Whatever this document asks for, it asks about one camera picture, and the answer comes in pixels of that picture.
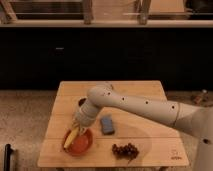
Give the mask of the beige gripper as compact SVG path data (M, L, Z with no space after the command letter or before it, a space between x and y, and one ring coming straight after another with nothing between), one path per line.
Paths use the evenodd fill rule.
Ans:
M98 107L90 100L86 100L75 112L76 121L82 127L90 127L98 115Z

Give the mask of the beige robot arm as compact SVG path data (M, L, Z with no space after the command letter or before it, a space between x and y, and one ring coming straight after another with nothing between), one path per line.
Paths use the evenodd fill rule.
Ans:
M136 114L197 138L193 171L213 171L213 107L123 95L111 84L100 84L87 91L75 120L81 127L90 127L104 107Z

